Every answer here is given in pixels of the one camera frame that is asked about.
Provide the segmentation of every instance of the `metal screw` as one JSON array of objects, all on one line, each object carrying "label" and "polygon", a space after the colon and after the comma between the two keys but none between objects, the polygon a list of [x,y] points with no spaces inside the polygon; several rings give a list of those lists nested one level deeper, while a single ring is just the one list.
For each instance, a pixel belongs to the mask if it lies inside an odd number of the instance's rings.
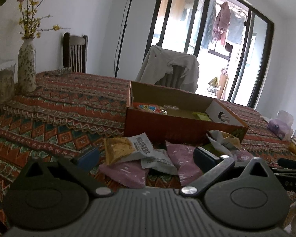
[{"label": "metal screw", "polygon": [[95,190],[95,193],[100,196],[107,196],[112,193],[111,189],[108,187],[100,187]]},{"label": "metal screw", "polygon": [[192,194],[195,194],[197,193],[197,189],[195,187],[192,187],[192,186],[187,186],[187,187],[183,187],[181,189],[181,191],[184,193],[184,194],[187,194],[187,195],[192,195]]}]

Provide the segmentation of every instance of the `floral ceramic vase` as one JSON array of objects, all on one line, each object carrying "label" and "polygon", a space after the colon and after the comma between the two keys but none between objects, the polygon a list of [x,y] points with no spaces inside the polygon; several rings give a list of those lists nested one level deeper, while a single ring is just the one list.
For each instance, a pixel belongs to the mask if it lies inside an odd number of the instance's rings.
[{"label": "floral ceramic vase", "polygon": [[35,62],[36,50],[33,45],[33,38],[24,39],[19,51],[18,59],[18,93],[27,94],[36,89]]}]

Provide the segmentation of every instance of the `chair backrest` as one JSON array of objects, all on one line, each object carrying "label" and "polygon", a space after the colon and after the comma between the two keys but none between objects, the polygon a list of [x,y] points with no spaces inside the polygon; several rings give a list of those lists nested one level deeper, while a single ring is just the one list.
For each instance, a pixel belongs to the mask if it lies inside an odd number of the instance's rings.
[{"label": "chair backrest", "polygon": [[86,72],[88,36],[71,36],[64,34],[63,39],[63,65],[72,68],[73,72]]},{"label": "chair backrest", "polygon": [[184,73],[184,67],[177,65],[172,65],[172,67],[173,74],[166,74],[162,79],[155,83],[156,85],[180,89],[183,82],[181,76]]}]

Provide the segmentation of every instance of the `table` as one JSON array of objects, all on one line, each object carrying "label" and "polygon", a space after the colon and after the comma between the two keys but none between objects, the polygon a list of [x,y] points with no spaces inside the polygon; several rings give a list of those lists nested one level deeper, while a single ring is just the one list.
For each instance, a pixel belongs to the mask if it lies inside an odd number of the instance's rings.
[{"label": "table", "polygon": [[[0,219],[7,225],[3,197],[32,157],[55,161],[59,156],[76,157],[99,147],[101,164],[105,161],[103,139],[123,136],[130,81],[60,71],[40,73],[36,78],[35,92],[15,96],[0,111]],[[249,125],[242,145],[250,153],[273,166],[280,157],[294,159],[288,142],[270,132],[258,112],[225,105]],[[90,175],[113,190],[123,188],[98,172],[98,166]],[[180,188],[178,177],[165,174],[149,175],[147,185]]]}]

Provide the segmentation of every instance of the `open cardboard box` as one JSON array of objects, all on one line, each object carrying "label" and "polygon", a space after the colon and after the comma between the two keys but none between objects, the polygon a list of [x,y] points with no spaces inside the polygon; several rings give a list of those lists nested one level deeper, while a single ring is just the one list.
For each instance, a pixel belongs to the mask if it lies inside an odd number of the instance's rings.
[{"label": "open cardboard box", "polygon": [[[133,102],[179,107],[171,115],[132,108]],[[212,122],[201,121],[193,112],[207,113]],[[217,99],[177,89],[132,82],[127,100],[125,137],[146,133],[152,142],[207,143],[209,130],[230,133],[243,140],[248,125]]]}]

